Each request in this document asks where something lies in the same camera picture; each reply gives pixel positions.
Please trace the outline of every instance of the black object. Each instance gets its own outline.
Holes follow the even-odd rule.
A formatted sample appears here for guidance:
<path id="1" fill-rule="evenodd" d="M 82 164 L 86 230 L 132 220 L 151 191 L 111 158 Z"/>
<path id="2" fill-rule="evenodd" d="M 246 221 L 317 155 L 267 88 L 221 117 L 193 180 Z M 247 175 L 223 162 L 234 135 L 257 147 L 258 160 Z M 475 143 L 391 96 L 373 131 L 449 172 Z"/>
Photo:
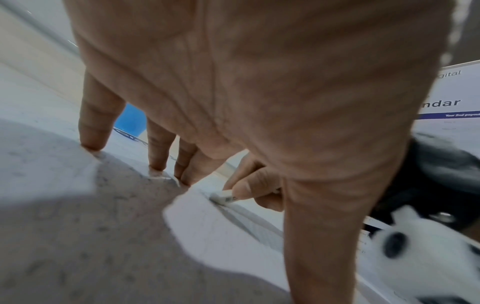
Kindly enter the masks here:
<path id="1" fill-rule="evenodd" d="M 412 206 L 423 218 L 441 212 L 462 230 L 480 216 L 480 160 L 435 136 L 414 134 L 400 171 L 370 216 L 392 224 L 391 213 Z"/>
<path id="2" fill-rule="evenodd" d="M 408 247 L 409 238 L 401 232 L 395 232 L 385 239 L 383 254 L 388 258 L 398 258 Z"/>

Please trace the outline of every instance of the skin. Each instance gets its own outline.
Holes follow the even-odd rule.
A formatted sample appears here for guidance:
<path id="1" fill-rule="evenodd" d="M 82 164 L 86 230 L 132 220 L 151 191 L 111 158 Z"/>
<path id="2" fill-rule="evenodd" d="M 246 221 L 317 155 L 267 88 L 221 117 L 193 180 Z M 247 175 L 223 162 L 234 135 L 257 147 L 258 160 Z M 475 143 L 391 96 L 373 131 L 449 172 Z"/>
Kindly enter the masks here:
<path id="1" fill-rule="evenodd" d="M 363 217 L 404 157 L 447 45 L 447 0 L 65 0 L 86 64 L 81 143 L 128 101 L 149 161 L 193 184 L 248 148 L 281 176 L 297 303 L 352 301 Z"/>

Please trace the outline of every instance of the gray speckled surface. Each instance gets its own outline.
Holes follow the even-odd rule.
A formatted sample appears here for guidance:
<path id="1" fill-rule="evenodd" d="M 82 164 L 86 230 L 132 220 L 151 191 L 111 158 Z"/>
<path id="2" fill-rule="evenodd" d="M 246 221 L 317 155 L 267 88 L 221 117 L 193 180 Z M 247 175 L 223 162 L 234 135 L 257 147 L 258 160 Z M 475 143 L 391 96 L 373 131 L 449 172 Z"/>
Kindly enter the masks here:
<path id="1" fill-rule="evenodd" d="M 162 216 L 184 189 L 146 177 L 127 151 L 127 161 L 93 156 L 48 127 L 0 129 L 1 303 L 290 302 L 264 280 L 187 255 Z"/>

